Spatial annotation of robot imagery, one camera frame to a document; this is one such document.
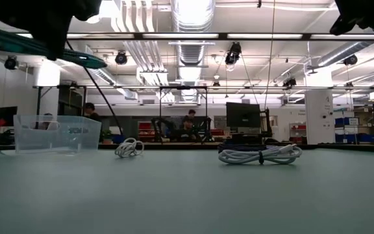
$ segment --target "ceiling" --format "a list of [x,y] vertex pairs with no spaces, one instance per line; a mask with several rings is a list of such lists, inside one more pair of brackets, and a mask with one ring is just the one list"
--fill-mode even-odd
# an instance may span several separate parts
[[[296,8],[327,8],[334,1],[330,0],[281,0],[276,1],[277,7],[292,7],[294,10],[282,10],[269,8],[273,1],[262,1],[262,8],[249,7],[246,4],[257,1],[235,1],[217,0],[216,11],[212,23],[211,32],[215,33],[328,33],[332,24],[339,15],[337,10],[329,11],[302,11]],[[160,8],[169,6],[170,1],[154,0],[153,22],[156,31],[171,32],[173,29],[171,12],[161,11]],[[12,32],[20,32],[0,22],[0,29]],[[110,18],[102,18],[99,23],[89,24],[73,18],[69,32],[71,33],[93,33],[93,32],[113,32],[110,26]],[[363,33],[359,28],[353,29],[351,33]],[[226,71],[223,56],[229,49],[232,42],[217,41],[215,45],[207,46],[205,55],[205,66],[201,73],[201,84],[212,85],[214,76],[219,75],[222,86],[242,86],[252,85],[266,86],[268,81],[274,85],[273,81],[284,71],[291,68],[295,62],[300,62],[307,56],[321,57],[341,46],[345,42],[240,42],[242,46],[242,58],[236,63],[233,71]],[[90,47],[94,54],[104,58],[108,63],[107,70],[115,75],[115,79],[125,85],[139,85],[135,79],[137,65],[129,56],[126,65],[120,66],[114,62],[118,50],[125,49],[122,41],[72,41],[75,48],[82,49]],[[158,41],[160,55],[165,68],[168,70],[168,80],[174,81],[177,77],[177,54],[174,46],[168,45],[167,41]],[[374,57],[374,44],[357,53],[358,66],[349,69],[343,64],[331,66],[332,80],[334,84],[344,83],[352,78],[374,72],[374,60],[359,64]],[[35,64],[41,61],[38,57],[21,57],[22,62]],[[303,73],[295,74],[297,84],[304,85]],[[67,65],[62,69],[62,78],[78,81],[80,84],[90,84],[90,80],[83,69]],[[374,79],[366,80],[359,85],[374,85]]]

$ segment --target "clear plastic bin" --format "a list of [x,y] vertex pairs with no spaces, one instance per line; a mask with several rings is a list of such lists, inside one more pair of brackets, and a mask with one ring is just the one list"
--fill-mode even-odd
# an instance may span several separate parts
[[14,116],[16,153],[95,151],[101,123],[81,116]]

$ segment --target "table surface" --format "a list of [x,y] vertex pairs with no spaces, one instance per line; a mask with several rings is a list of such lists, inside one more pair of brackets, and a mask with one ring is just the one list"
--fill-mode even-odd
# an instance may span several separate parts
[[264,166],[210,150],[11,153],[0,152],[0,233],[374,233],[370,152]]

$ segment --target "white cable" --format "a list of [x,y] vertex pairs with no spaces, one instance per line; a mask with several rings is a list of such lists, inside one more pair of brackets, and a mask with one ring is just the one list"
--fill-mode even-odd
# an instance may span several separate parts
[[[140,144],[142,146],[141,151],[136,150],[136,145]],[[135,138],[128,138],[124,140],[116,149],[115,154],[121,158],[133,157],[142,154],[143,152],[143,142],[136,140]]]
[[231,149],[225,149],[219,153],[219,160],[229,164],[242,164],[253,161],[259,161],[260,154],[264,161],[271,161],[279,164],[290,164],[293,163],[296,158],[303,154],[301,148],[297,147],[296,144],[287,145],[284,147],[275,146],[270,149],[259,151],[236,151]]

